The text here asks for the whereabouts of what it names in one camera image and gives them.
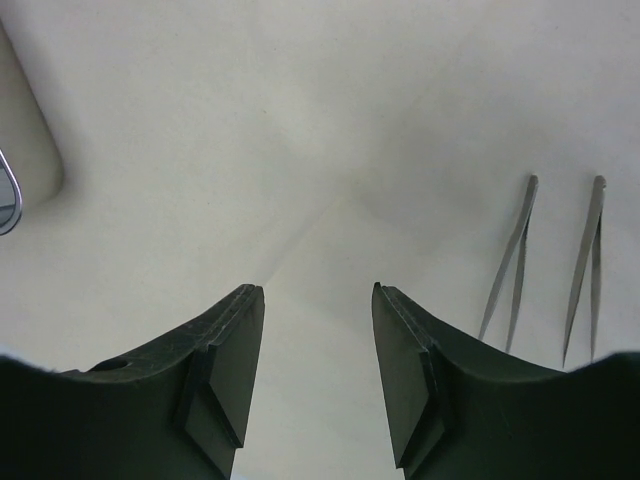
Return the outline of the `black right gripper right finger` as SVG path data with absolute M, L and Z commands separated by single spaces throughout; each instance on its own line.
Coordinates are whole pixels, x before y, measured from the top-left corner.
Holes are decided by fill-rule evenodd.
M 408 479 L 635 479 L 639 356 L 570 372 L 497 350 L 375 285 L 395 465 Z

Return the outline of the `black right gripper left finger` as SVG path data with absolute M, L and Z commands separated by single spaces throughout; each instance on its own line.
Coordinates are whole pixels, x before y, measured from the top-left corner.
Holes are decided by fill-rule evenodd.
M 87 371 L 1 358 L 5 479 L 227 479 L 245 442 L 264 292 L 244 284 L 196 318 Z

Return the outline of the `beige cloth wrap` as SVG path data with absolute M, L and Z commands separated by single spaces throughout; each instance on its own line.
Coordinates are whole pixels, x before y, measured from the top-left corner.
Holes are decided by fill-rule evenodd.
M 476 334 L 529 175 L 518 325 L 590 359 L 593 180 L 606 179 L 595 357 L 639 346 L 635 1 L 5 1 L 59 148 L 57 195 L 1 241 L 1 348 L 87 369 L 265 291 L 240 479 L 397 479 L 371 293 Z

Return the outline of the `metal instrument tray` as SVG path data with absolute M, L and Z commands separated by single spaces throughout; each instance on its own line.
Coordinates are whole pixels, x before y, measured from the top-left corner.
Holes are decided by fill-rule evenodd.
M 0 198 L 0 235 L 11 232 L 21 220 L 23 197 L 16 176 L 9 162 L 0 152 L 1 158 L 1 198 Z

